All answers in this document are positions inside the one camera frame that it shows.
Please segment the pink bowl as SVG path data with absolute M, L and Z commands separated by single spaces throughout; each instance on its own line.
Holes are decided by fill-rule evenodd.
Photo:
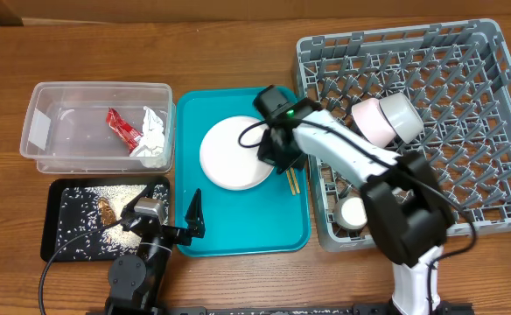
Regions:
M 386 147 L 396 137 L 378 99 L 371 98 L 353 105 L 351 115 L 360 133 L 377 147 Z

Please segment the white tissue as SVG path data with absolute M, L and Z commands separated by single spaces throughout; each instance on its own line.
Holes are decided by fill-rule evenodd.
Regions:
M 140 162 L 147 168 L 160 168 L 165 163 L 163 157 L 165 149 L 165 127 L 162 119 L 149 107 L 143 107 L 142 133 L 138 145 L 129 154 L 133 158 L 140 158 Z

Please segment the brown food piece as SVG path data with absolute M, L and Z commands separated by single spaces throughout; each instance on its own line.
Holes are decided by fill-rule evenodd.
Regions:
M 111 208 L 109 201 L 104 198 L 100 197 L 98 200 L 98 209 L 101 214 L 101 223 L 104 226 L 113 224 L 116 222 L 116 214 L 114 210 Z

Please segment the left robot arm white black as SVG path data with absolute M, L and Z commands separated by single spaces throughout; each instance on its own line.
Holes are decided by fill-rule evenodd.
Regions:
M 122 230 L 140 237 L 136 253 L 116 258 L 108 271 L 110 292 L 105 314 L 166 314 L 158 291 L 175 245 L 189 246 L 205 235 L 202 192 L 196 190 L 188 207 L 186 227 L 164 224 L 164 205 L 145 188 L 122 210 Z

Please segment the grey bowl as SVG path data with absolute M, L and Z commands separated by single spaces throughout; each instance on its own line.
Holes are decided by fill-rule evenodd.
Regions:
M 412 142 L 424 130 L 421 116 L 405 94 L 392 94 L 380 99 L 379 104 L 388 123 L 406 144 Z

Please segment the white rice pile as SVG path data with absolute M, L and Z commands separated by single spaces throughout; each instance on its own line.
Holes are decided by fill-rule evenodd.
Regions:
M 116 220 L 119 220 L 123 208 L 144 188 L 144 185 L 104 185 L 64 189 L 59 202 L 55 248 L 58 249 L 77 235 L 104 226 L 98 209 L 100 197 L 109 201 Z M 58 262 L 113 260 L 118 256 L 135 253 L 139 242 L 139 236 L 123 231 L 118 225 L 101 233 L 80 238 L 63 248 L 56 260 Z

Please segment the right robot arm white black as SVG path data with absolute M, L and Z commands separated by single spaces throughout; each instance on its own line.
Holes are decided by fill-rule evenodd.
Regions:
M 425 157 L 379 148 L 308 98 L 293 103 L 275 86 L 253 104 L 268 128 L 259 160 L 278 172 L 301 169 L 314 156 L 358 189 L 376 247 L 393 263 L 394 314 L 445 314 L 437 286 L 437 259 L 454 219 Z

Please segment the red snack wrapper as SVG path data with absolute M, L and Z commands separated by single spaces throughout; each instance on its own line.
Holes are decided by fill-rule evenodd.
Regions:
M 139 145 L 143 134 L 128 124 L 115 109 L 108 109 L 106 123 L 128 146 L 129 153 Z

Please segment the large white pink plate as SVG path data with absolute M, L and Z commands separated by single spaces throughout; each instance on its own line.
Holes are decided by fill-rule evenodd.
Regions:
M 232 191 L 247 190 L 272 173 L 274 167 L 258 159 L 257 147 L 244 148 L 238 143 L 240 134 L 258 122 L 250 116 L 232 116 L 206 133 L 199 147 L 199 161 L 214 184 Z

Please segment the wooden chopstick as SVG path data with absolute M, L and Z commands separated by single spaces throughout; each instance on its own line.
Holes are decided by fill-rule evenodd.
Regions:
M 300 187 L 298 184 L 298 179 L 297 179 L 295 170 L 292 168 L 290 168 L 290 182 L 291 182 L 292 193 L 294 195 L 300 194 Z
M 285 173 L 286 173 L 286 176 L 287 176 L 287 179 L 288 179 L 288 183 L 289 183 L 289 186 L 290 186 L 291 194 L 293 196 L 295 196 L 295 195 L 297 195 L 297 191 L 296 191 L 296 188 L 295 188 L 295 185 L 294 185 L 293 177 L 291 175 L 291 169 L 285 171 Z

